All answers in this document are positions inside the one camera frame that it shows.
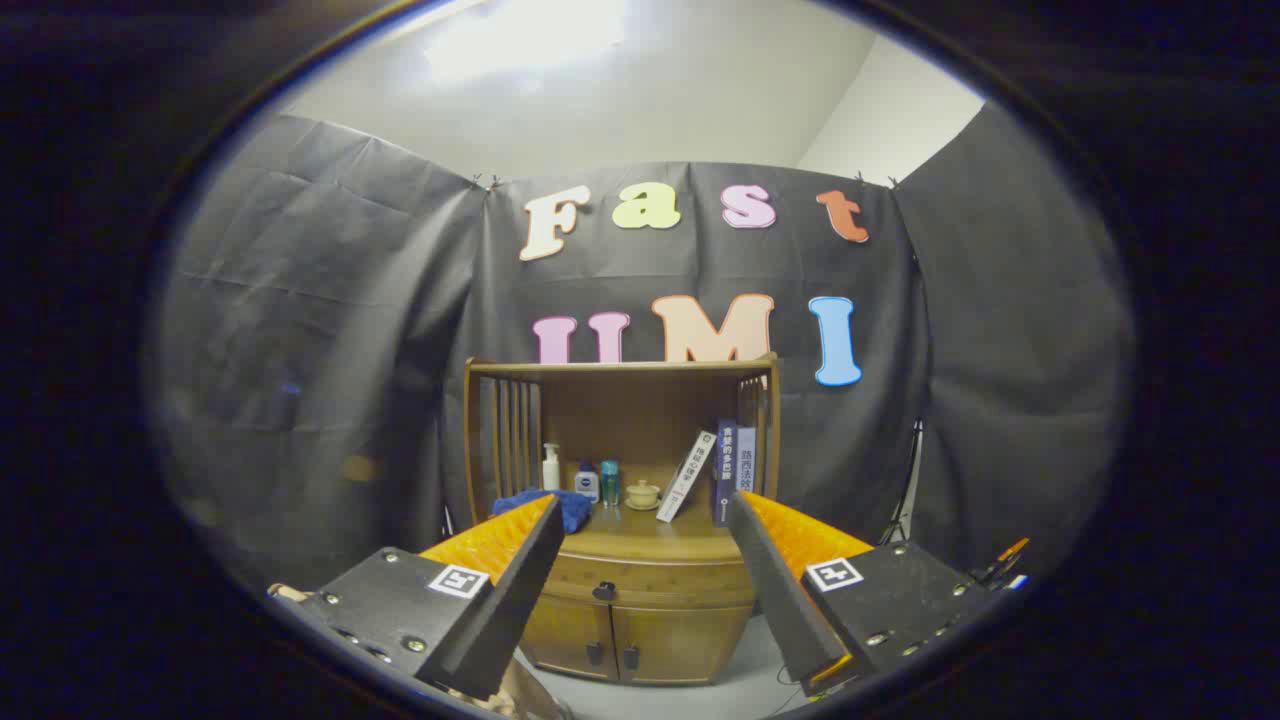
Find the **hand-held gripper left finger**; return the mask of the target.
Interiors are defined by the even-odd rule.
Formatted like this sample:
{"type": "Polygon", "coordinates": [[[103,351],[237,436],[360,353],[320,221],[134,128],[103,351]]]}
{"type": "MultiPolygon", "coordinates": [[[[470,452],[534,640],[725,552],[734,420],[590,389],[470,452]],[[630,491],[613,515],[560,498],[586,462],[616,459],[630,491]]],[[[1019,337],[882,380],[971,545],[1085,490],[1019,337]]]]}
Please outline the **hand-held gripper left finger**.
{"type": "Polygon", "coordinates": [[[564,539],[545,495],[421,552],[374,551],[315,591],[274,603],[344,662],[396,689],[485,698],[506,669],[564,539]]]}

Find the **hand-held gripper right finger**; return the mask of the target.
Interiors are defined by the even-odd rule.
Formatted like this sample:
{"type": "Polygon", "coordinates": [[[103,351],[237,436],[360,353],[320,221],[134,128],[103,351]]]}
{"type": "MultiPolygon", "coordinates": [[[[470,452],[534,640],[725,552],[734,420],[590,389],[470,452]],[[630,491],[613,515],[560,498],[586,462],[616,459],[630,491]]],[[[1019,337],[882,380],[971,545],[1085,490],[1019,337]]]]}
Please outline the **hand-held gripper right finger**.
{"type": "Polygon", "coordinates": [[[993,598],[909,541],[872,546],[762,495],[737,492],[727,518],[788,675],[809,697],[897,671],[993,598]]]}

